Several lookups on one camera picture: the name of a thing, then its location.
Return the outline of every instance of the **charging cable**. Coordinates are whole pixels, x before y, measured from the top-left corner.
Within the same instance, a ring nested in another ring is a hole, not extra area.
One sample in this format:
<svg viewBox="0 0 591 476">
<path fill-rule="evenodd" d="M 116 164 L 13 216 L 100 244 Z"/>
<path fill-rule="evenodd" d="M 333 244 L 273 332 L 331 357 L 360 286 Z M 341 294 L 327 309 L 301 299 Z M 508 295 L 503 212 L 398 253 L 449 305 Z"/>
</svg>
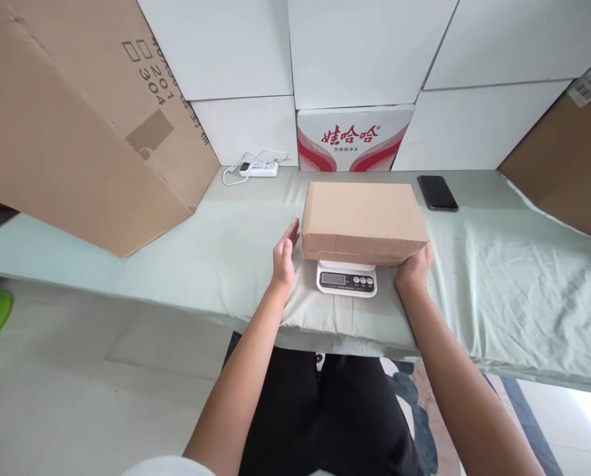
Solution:
<svg viewBox="0 0 591 476">
<path fill-rule="evenodd" d="M 260 156 L 264 153 L 274 153 L 274 154 L 284 154 L 284 157 L 282 158 L 273 158 L 272 160 L 263 160 L 260 158 Z M 245 160 L 245 157 L 251 155 L 254 159 L 257 160 L 257 162 L 249 162 L 248 160 Z M 240 167 L 243 163 L 245 162 L 249 162 L 255 165 L 262 165 L 262 164 L 266 164 L 266 163 L 271 163 L 271 162 L 284 162 L 285 160 L 287 160 L 289 158 L 289 153 L 288 152 L 281 152 L 281 151 L 273 151 L 273 150 L 269 150 L 266 149 L 262 152 L 260 152 L 258 155 L 254 155 L 251 152 L 245 152 L 243 154 L 243 158 L 241 160 L 239 160 L 238 162 L 236 162 L 234 165 L 232 165 L 230 168 L 226 169 L 225 172 L 223 172 L 223 185 L 227 185 L 227 186 L 231 186 L 231 185 L 238 185 L 239 183 L 243 183 L 246 182 L 247 179 L 249 178 L 249 175 L 247 175 L 243 180 L 239 180 L 238 182 L 232 182 L 232 183 L 227 183 L 227 181 L 225 180 L 225 176 L 228 173 L 233 173 L 234 170 L 236 169 L 236 167 Z"/>
</svg>

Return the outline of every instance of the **white sleeve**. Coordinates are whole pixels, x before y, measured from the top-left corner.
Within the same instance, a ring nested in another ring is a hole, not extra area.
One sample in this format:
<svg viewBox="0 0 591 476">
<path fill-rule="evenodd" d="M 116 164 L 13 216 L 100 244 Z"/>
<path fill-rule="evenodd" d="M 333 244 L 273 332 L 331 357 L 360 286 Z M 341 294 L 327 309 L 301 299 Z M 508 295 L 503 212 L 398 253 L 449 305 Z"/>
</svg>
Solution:
<svg viewBox="0 0 591 476">
<path fill-rule="evenodd" d="M 181 456 L 159 456 L 142 461 L 124 476 L 216 476 L 202 464 Z"/>
</svg>

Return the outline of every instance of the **forearm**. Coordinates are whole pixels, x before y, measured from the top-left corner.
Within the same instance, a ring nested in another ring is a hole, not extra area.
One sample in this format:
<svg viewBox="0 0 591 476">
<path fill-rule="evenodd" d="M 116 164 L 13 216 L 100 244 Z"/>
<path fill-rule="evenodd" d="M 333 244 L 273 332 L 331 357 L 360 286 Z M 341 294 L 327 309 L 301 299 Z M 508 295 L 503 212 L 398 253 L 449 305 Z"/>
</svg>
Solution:
<svg viewBox="0 0 591 476">
<path fill-rule="evenodd" d="M 183 456 L 238 474 L 289 289 L 271 284 L 221 372 Z"/>
<path fill-rule="evenodd" d="M 401 291 L 439 410 L 468 475 L 543 475 L 529 443 L 425 287 Z"/>
</svg>

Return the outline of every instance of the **wahaha label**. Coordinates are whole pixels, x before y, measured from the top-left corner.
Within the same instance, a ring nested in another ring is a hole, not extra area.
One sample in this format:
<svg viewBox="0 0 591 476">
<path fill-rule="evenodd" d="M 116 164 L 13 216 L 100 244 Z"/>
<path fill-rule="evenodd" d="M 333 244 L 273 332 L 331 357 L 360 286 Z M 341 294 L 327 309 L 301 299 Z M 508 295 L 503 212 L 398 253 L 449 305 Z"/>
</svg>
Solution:
<svg viewBox="0 0 591 476">
<path fill-rule="evenodd" d="M 301 110 L 300 169 L 321 172 L 390 170 L 413 106 Z"/>
</svg>

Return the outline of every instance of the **black pants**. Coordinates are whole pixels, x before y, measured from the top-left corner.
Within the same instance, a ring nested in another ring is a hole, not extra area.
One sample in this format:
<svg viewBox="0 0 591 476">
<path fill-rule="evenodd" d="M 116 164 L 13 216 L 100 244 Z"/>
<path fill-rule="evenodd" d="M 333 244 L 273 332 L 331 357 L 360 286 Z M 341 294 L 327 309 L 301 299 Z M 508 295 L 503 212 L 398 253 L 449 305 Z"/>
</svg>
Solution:
<svg viewBox="0 0 591 476">
<path fill-rule="evenodd" d="M 274 347 L 240 475 L 422 475 L 408 424 L 378 358 Z"/>
</svg>

